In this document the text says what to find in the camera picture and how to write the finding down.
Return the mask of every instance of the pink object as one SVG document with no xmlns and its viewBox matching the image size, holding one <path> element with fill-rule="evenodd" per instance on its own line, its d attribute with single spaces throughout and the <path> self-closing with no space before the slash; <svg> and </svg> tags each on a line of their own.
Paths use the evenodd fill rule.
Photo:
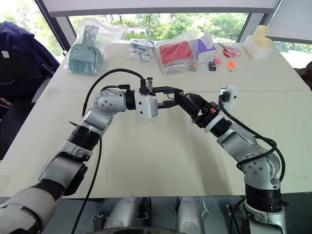
<svg viewBox="0 0 312 234">
<path fill-rule="evenodd" d="M 222 59 L 220 59 L 217 55 L 214 57 L 214 62 L 216 65 L 221 65 L 222 64 Z"/>
</svg>

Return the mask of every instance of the white plastic container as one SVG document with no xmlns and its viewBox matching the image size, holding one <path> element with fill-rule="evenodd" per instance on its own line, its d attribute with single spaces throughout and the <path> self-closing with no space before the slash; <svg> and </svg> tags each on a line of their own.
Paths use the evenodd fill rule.
<svg viewBox="0 0 312 234">
<path fill-rule="evenodd" d="M 253 40 L 253 36 L 247 36 L 243 47 L 252 60 L 261 60 L 267 59 L 273 50 L 272 44 L 265 44 L 266 46 L 259 46 Z"/>
</svg>

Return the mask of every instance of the green brush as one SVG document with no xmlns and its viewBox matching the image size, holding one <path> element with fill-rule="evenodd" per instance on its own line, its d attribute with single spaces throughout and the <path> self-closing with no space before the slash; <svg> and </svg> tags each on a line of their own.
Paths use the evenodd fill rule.
<svg viewBox="0 0 312 234">
<path fill-rule="evenodd" d="M 102 62 L 102 54 L 95 47 L 98 27 L 87 25 L 83 32 L 82 44 L 71 48 L 68 68 L 72 73 L 94 76 Z"/>
</svg>

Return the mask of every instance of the black cable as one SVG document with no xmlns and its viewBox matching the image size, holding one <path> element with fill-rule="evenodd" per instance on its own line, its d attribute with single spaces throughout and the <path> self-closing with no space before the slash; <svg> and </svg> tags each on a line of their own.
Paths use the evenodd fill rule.
<svg viewBox="0 0 312 234">
<path fill-rule="evenodd" d="M 102 92 L 103 90 L 109 89 L 109 88 L 118 88 L 118 86 L 117 86 L 117 85 L 107 85 L 107 86 L 105 86 L 104 88 L 101 89 L 101 92 Z"/>
<path fill-rule="evenodd" d="M 87 109 L 87 105 L 88 105 L 88 100 L 89 100 L 89 97 L 94 89 L 94 87 L 106 76 L 108 76 L 109 74 L 111 73 L 114 73 L 114 72 L 126 72 L 126 73 L 130 73 L 130 74 L 133 74 L 137 77 L 139 77 L 141 80 L 144 80 L 143 76 L 140 75 L 139 73 L 137 72 L 134 72 L 134 71 L 131 71 L 131 70 L 128 70 L 128 69 L 123 69 L 123 68 L 117 68 L 117 69 L 113 69 L 113 70 L 110 70 L 108 72 L 106 72 L 105 74 L 103 74 L 102 76 L 100 76 L 94 83 L 93 85 L 91 86 L 87 96 L 86 96 L 86 100 L 84 101 L 84 104 L 83 104 L 83 109 L 82 109 L 82 114 L 84 115 L 85 112 L 86 112 L 86 109 Z"/>
<path fill-rule="evenodd" d="M 230 218 L 230 229 L 229 229 L 229 232 L 230 234 L 232 234 L 232 224 L 233 224 L 233 219 L 235 217 L 235 211 L 237 210 L 237 208 L 239 207 L 239 205 L 245 200 L 246 198 L 242 198 L 240 199 L 234 206 L 232 212 L 231 212 L 231 218 Z"/>
<path fill-rule="evenodd" d="M 251 134 L 253 134 L 255 136 L 255 138 L 257 139 L 261 139 L 263 140 L 265 143 L 269 144 L 272 148 L 270 150 L 268 150 L 267 152 L 252 157 L 252 158 L 248 158 L 245 160 L 240 161 L 239 163 L 237 163 L 237 168 L 240 169 L 242 171 L 241 165 L 246 163 L 246 162 L 250 162 L 256 159 L 260 159 L 263 157 L 266 157 L 268 155 L 270 155 L 271 153 L 273 153 L 274 151 L 277 152 L 280 160 L 281 160 L 281 175 L 279 177 L 279 181 L 282 182 L 284 175 L 285 175 L 285 170 L 286 170 L 286 164 L 285 164 L 285 160 L 284 157 L 282 155 L 282 153 L 280 152 L 280 150 L 277 148 L 277 144 L 274 140 L 267 138 L 267 137 L 263 137 L 262 135 L 260 135 L 259 133 L 255 132 L 254 130 L 252 130 L 251 128 L 247 127 L 245 124 L 243 124 L 241 121 L 239 121 L 237 118 L 235 118 L 234 116 L 232 116 L 223 106 L 223 101 L 222 101 L 222 95 L 219 96 L 219 100 L 218 100 L 218 105 L 221 109 L 221 111 L 231 120 L 233 120 L 234 122 L 236 122 L 239 126 L 241 126 L 242 128 L 244 128 L 245 130 L 247 130 L 248 132 L 250 132 Z"/>
<path fill-rule="evenodd" d="M 111 70 L 111 71 L 106 72 L 105 74 L 103 74 L 102 76 L 100 76 L 100 77 L 94 82 L 94 84 L 91 86 L 91 88 L 90 88 L 90 90 L 89 90 L 89 92 L 88 92 L 88 94 L 87 94 L 87 96 L 86 96 L 86 100 L 85 100 L 85 102 L 84 102 L 84 104 L 83 104 L 82 116 L 84 116 L 84 114 L 86 113 L 86 109 L 87 109 L 89 97 L 90 97 L 90 95 L 91 95 L 93 89 L 95 88 L 95 86 L 96 86 L 104 77 L 106 77 L 106 76 L 108 76 L 109 74 L 114 73 L 114 72 L 126 72 L 126 73 L 130 73 L 130 74 L 133 74 L 133 75 L 139 77 L 141 80 L 144 80 L 144 78 L 143 78 L 142 75 L 140 75 L 140 74 L 137 73 L 137 72 L 128 70 L 128 69 L 117 68 L 117 69 L 113 69 L 113 70 Z M 118 86 L 115 86 L 115 85 L 109 85 L 109 86 L 104 87 L 102 90 L 104 90 L 104 89 L 106 89 L 106 88 L 117 88 L 117 87 L 118 87 Z M 95 182 L 96 177 L 97 177 L 97 174 L 98 174 L 98 167 L 99 167 L 99 163 L 100 163 L 100 160 L 101 160 L 101 154 L 102 154 L 102 138 L 100 138 L 100 140 L 99 140 L 99 150 L 98 150 L 97 165 L 96 165 L 96 169 L 95 169 L 94 174 L 93 174 L 92 182 L 91 182 L 89 191 L 88 191 L 88 193 L 87 193 L 87 196 L 85 197 L 85 199 L 84 199 L 84 201 L 83 201 L 83 204 L 82 204 L 82 206 L 81 206 L 81 208 L 80 208 L 80 210 L 79 210 L 79 213 L 78 213 L 78 216 L 77 216 L 77 218 L 76 218 L 76 220 L 75 220 L 75 224 L 74 224 L 74 226 L 73 226 L 73 229 L 72 229 L 71 234 L 75 234 L 75 230 L 76 230 L 77 225 L 78 225 L 78 223 L 79 223 L 81 214 L 82 214 L 82 212 L 83 212 L 83 210 L 84 210 L 84 207 L 85 207 L 86 204 L 87 204 L 87 201 L 88 201 L 88 199 L 89 199 L 90 193 L 91 193 L 91 191 L 92 191 L 92 189 L 93 189 L 93 185 L 94 185 L 94 182 Z"/>
</svg>

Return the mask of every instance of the window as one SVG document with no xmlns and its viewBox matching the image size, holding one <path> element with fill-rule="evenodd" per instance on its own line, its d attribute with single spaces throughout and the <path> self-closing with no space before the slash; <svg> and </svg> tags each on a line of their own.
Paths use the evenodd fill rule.
<svg viewBox="0 0 312 234">
<path fill-rule="evenodd" d="M 312 45 L 282 41 L 273 44 L 293 68 L 304 68 L 312 61 Z"/>
<path fill-rule="evenodd" d="M 123 24 L 128 27 L 124 39 L 172 39 L 188 30 L 199 34 L 209 30 L 214 42 L 236 42 L 248 13 L 170 13 L 127 14 L 69 17 L 76 33 L 83 18 L 96 18 L 105 23 Z"/>
<path fill-rule="evenodd" d="M 62 48 L 32 0 L 9 0 L 1 4 L 0 22 L 10 21 L 31 32 L 35 39 L 43 44 L 51 54 L 62 62 Z"/>
</svg>

